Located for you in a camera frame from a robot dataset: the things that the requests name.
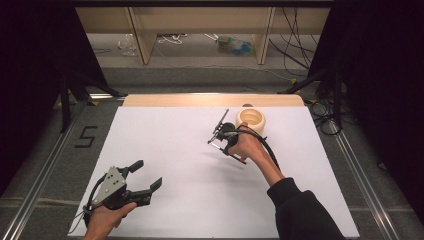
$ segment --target white paper sheet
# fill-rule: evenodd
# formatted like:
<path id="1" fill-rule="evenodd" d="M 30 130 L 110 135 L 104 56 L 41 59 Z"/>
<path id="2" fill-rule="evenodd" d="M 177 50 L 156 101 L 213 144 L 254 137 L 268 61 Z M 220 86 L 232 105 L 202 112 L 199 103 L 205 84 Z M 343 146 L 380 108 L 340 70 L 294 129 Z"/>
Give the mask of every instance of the white paper sheet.
<path id="1" fill-rule="evenodd" d="M 233 122 L 242 108 L 229 108 Z M 306 107 L 262 107 L 264 135 L 286 177 L 311 190 L 345 237 L 359 236 Z M 268 185 L 250 160 L 243 165 L 207 144 L 223 107 L 121 107 L 79 209 L 110 166 L 144 160 L 128 189 L 163 185 L 110 236 L 155 238 L 278 238 Z M 225 142 L 215 141 L 221 147 Z M 83 236 L 80 223 L 71 236 Z"/>

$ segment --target sleeve cuff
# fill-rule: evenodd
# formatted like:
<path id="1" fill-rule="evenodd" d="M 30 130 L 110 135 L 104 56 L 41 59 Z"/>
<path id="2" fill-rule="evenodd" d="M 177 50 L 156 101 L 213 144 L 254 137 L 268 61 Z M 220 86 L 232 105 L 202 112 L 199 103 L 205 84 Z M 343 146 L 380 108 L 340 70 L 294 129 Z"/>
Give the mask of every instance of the sleeve cuff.
<path id="1" fill-rule="evenodd" d="M 297 188 L 293 178 L 283 178 L 272 185 L 267 191 L 268 196 L 276 208 L 299 193 L 301 191 Z"/>

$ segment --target human arm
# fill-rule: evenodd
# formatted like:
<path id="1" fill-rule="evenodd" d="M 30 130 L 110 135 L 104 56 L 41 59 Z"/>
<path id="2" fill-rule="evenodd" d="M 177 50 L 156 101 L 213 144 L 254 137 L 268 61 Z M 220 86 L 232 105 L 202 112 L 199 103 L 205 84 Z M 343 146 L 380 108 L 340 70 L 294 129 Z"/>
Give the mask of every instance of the human arm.
<path id="1" fill-rule="evenodd" d="M 109 210 L 105 206 L 94 209 L 83 240 L 105 239 L 114 227 L 119 226 L 121 219 L 136 207 L 137 204 L 132 202 L 117 210 Z"/>
<path id="2" fill-rule="evenodd" d="M 242 123 L 240 129 L 248 130 L 247 123 Z M 267 180 L 280 239 L 345 239 L 315 195 L 311 191 L 301 192 L 292 178 L 285 178 L 255 137 L 240 133 L 229 153 L 239 155 L 241 161 L 252 159 Z"/>

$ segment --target black sleeve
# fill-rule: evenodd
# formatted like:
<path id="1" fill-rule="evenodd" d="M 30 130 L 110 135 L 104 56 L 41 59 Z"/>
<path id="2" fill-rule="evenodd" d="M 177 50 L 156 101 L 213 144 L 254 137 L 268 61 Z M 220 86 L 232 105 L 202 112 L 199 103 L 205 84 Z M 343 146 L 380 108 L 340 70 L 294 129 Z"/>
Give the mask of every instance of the black sleeve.
<path id="1" fill-rule="evenodd" d="M 278 181 L 267 193 L 275 205 L 280 239 L 345 239 L 315 195 L 311 191 L 301 192 L 293 178 Z"/>

